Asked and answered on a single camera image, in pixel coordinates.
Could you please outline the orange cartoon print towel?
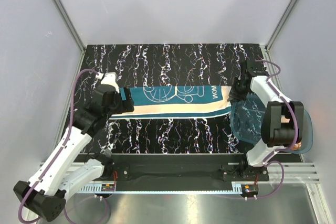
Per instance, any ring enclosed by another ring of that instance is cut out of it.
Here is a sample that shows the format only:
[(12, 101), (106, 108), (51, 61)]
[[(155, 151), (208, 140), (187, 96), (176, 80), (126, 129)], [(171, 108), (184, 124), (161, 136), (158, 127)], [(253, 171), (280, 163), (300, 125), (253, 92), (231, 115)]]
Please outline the orange cartoon print towel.
[[(281, 122), (282, 123), (289, 123), (290, 119), (287, 119), (284, 115), (281, 116)], [(302, 144), (301, 142), (296, 143), (293, 147), (292, 147), (292, 151), (297, 151), (301, 148)]]

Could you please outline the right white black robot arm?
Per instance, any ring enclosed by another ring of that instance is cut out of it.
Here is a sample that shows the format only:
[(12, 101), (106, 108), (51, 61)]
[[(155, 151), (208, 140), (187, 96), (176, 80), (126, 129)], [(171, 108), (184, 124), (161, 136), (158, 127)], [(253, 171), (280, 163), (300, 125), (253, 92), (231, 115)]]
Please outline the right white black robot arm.
[(260, 137), (252, 149), (244, 155), (238, 167), (239, 176), (250, 180), (257, 168), (266, 167), (279, 152), (290, 151), (302, 140), (304, 105), (284, 95), (272, 82), (272, 75), (259, 69), (260, 60), (244, 60), (240, 63), (240, 75), (235, 77), (228, 102), (236, 109), (254, 94), (265, 111), (260, 127)]

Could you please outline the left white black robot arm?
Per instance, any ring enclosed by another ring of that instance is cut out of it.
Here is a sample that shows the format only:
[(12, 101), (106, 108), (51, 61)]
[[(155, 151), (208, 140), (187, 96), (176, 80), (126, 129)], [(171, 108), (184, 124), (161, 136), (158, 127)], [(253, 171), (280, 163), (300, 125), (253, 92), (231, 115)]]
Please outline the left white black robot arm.
[(34, 212), (39, 219), (55, 220), (69, 200), (90, 181), (109, 179), (113, 175), (111, 152), (95, 153), (77, 171), (67, 175), (80, 151), (101, 131), (107, 120), (116, 114), (132, 112), (134, 101), (129, 88), (118, 90), (115, 84), (100, 84), (92, 98), (84, 106), (72, 111), (70, 122), (61, 142), (53, 150), (43, 166), (28, 180), (18, 181), (14, 193), (20, 200), (18, 217), (22, 209)]

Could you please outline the blue translucent plastic tray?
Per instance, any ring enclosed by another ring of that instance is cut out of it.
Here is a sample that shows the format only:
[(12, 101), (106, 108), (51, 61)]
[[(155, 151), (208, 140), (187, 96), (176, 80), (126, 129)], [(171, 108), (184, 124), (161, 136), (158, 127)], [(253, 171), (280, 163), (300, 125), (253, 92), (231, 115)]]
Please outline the blue translucent plastic tray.
[[(259, 97), (248, 94), (246, 100), (232, 103), (230, 126), (234, 136), (242, 142), (256, 145), (261, 139), (261, 125), (266, 108)], [(304, 154), (313, 146), (312, 120), (307, 111), (303, 114), (303, 133), (300, 147), (290, 153)]]

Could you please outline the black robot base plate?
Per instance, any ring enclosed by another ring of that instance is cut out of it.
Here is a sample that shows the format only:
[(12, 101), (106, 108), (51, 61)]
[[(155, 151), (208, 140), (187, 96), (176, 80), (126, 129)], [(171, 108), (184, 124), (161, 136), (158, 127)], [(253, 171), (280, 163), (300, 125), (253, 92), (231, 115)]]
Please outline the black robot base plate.
[(266, 168), (243, 170), (242, 154), (113, 154), (111, 167), (97, 182), (114, 181), (128, 188), (224, 189), (229, 183), (268, 182)]

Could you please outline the teal and cream towel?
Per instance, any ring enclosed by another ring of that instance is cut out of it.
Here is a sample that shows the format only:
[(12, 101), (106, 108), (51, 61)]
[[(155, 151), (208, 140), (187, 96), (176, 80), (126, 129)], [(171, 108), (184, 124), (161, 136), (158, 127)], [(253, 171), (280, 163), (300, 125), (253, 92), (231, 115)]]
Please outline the teal and cream towel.
[(111, 116), (120, 119), (215, 118), (230, 112), (230, 86), (134, 87), (134, 111)]

